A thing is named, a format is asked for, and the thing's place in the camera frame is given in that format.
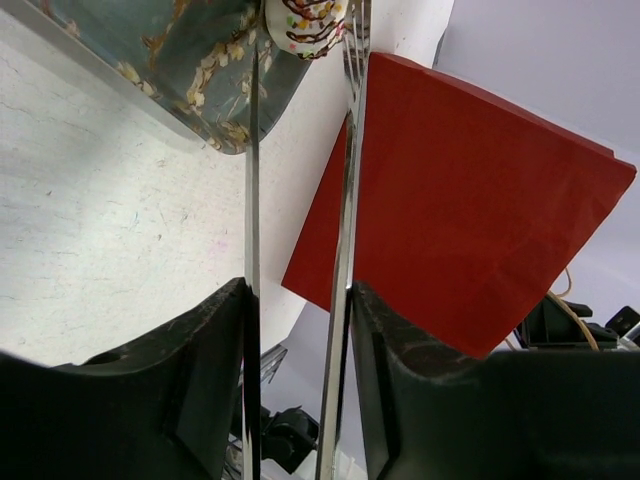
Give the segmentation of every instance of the fork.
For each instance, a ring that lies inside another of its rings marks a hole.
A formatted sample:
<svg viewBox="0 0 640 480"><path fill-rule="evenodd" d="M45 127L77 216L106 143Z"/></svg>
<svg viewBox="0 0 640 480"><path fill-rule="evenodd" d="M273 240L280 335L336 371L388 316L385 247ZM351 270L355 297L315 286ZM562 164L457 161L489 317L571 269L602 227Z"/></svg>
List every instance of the fork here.
<svg viewBox="0 0 640 480"><path fill-rule="evenodd" d="M336 470L337 444L340 438L344 372L349 340L349 321L352 313L351 286L353 284L356 215L371 44L371 1L350 1L343 34L342 49L349 106L346 121L347 149L342 185L340 229L333 273L316 480L333 480Z"/></svg>

